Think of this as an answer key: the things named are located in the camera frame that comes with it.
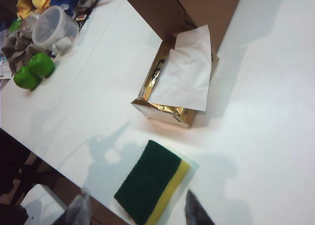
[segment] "white tissue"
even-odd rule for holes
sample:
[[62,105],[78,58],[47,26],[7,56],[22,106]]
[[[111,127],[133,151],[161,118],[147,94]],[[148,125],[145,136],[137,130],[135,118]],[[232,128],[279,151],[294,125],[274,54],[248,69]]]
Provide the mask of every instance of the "white tissue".
[[208,25],[180,33],[148,102],[206,111],[210,73]]

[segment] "table surface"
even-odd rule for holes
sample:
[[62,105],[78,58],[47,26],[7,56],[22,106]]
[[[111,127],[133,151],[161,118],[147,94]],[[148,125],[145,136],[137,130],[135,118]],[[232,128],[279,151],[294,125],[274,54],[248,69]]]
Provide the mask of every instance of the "table surface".
[[[130,223],[113,195],[148,139],[199,167],[189,188],[220,225],[315,222],[314,0],[240,0],[206,113],[147,120],[137,96],[160,39],[126,0],[101,0],[33,92],[11,80],[1,127]],[[160,224],[185,224],[185,190]]]

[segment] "sponge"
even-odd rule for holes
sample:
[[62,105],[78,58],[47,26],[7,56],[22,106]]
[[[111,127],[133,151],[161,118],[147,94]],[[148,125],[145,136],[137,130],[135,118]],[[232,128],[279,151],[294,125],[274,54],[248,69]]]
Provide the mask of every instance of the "sponge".
[[114,198],[138,225],[154,225],[189,168],[187,162],[149,140]]

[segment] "gold foil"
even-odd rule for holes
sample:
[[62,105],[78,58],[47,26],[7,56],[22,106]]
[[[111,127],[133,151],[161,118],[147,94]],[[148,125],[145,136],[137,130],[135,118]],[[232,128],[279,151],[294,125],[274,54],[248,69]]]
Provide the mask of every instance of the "gold foil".
[[[167,106],[155,103],[148,103],[154,84],[164,67],[170,48],[174,47],[174,42],[162,42],[156,58],[147,74],[144,84],[139,92],[137,99],[131,104],[142,112],[147,118],[162,122],[180,125],[190,128],[197,111],[188,108]],[[214,71],[218,58],[212,53],[212,71]]]

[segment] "plastic container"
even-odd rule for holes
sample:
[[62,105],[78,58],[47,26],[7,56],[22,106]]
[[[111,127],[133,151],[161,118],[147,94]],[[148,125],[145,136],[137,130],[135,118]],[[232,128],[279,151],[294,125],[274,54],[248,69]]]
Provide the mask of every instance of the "plastic container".
[[77,23],[59,6],[51,6],[38,18],[33,42],[47,50],[61,53],[72,45],[79,32]]

